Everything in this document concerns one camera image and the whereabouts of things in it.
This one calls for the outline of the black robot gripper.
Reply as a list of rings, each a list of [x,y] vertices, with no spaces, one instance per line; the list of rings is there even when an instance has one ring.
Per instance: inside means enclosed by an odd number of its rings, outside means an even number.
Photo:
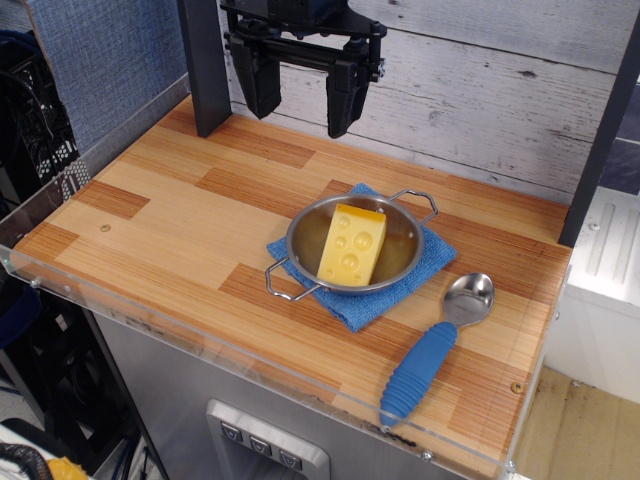
[[[258,118],[281,102],[280,62],[328,70],[328,135],[339,138],[361,117],[369,80],[384,76],[382,23],[347,1],[222,1],[233,65],[247,108]],[[310,44],[312,35],[345,37],[341,50]]]

